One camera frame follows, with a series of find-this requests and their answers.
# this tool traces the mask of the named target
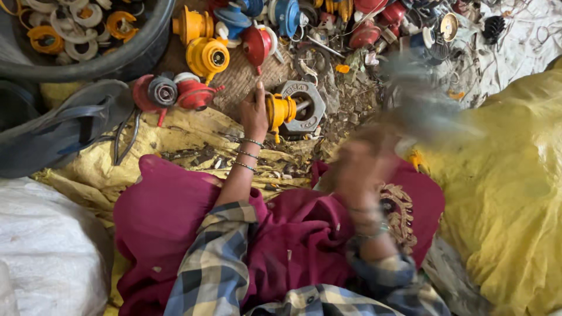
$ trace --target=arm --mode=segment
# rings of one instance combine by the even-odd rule
[[[428,284],[417,282],[413,260],[399,252],[379,209],[378,185],[389,178],[392,155],[382,149],[373,155],[366,143],[351,142],[342,152],[338,192],[349,208],[357,236],[348,244],[348,260],[365,281],[367,296],[404,315],[450,315]]]
[[[268,118],[265,110],[265,90],[262,82],[257,83],[256,94],[250,93],[240,104],[244,136],[258,143],[263,143],[268,132]],[[240,151],[258,156],[260,146],[252,142],[243,142]],[[236,161],[254,168],[257,160],[246,154],[238,154]],[[252,186],[253,171],[243,165],[233,164],[224,182],[215,206],[236,201],[248,201]]]
[[[246,138],[263,143],[268,131],[265,91],[257,91],[241,103]],[[244,142],[240,150],[258,156],[260,146]],[[237,162],[250,167],[256,159],[239,154]],[[197,238],[180,265],[164,315],[238,315],[239,302],[248,290],[246,256],[248,229],[257,223],[248,203],[253,171],[233,164],[215,207],[205,216]]]

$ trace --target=dirty white sheet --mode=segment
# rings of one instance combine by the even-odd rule
[[[0,179],[0,315],[96,316],[112,242],[86,208],[28,178]]]
[[[445,90],[465,92],[462,109],[478,107],[508,84],[526,75],[544,71],[562,54],[562,2],[551,0],[483,0],[479,24],[463,21],[453,47],[466,52],[459,61],[447,60],[435,69]],[[486,18],[505,14],[506,28],[496,45],[485,44],[482,30]],[[476,43],[471,36],[476,32]]]

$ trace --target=gold embroidery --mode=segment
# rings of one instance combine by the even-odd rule
[[[408,222],[412,222],[412,199],[402,190],[402,186],[394,184],[382,184],[380,187],[380,198],[388,198],[398,206],[399,210],[395,210],[388,214],[388,225],[390,227],[390,235],[394,242],[400,246],[406,254],[412,253],[412,247],[418,243],[418,239],[414,236],[414,230],[408,226]]]

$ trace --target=red plastic part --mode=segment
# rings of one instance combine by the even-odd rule
[[[269,33],[249,27],[242,33],[244,41],[244,55],[246,59],[256,68],[257,74],[261,75],[261,65],[269,55],[271,49],[271,37]]]
[[[375,13],[387,4],[388,0],[355,0],[355,8],[365,14]]]
[[[388,26],[396,37],[400,37],[400,31],[398,28],[402,23],[404,14],[406,14],[406,8],[400,3],[400,1],[396,1],[380,13],[379,24],[382,26]]]
[[[381,30],[371,20],[362,22],[351,35],[350,47],[358,49],[374,44],[379,39]]]
[[[195,80],[184,80],[178,83],[178,105],[187,110],[202,111],[215,98],[215,93],[224,90],[224,86],[213,89]]]
[[[154,75],[144,75],[137,79],[135,85],[133,86],[133,99],[139,109],[143,112],[160,113],[160,117],[158,118],[158,127],[162,127],[162,122],[164,121],[164,117],[166,116],[168,109],[156,106],[148,98],[148,85],[150,85],[152,80],[154,80]]]

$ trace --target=yellow sack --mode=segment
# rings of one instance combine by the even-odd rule
[[[446,151],[416,148],[445,193],[440,233],[493,314],[562,308],[562,67],[518,79],[462,115],[486,135],[451,139]]]

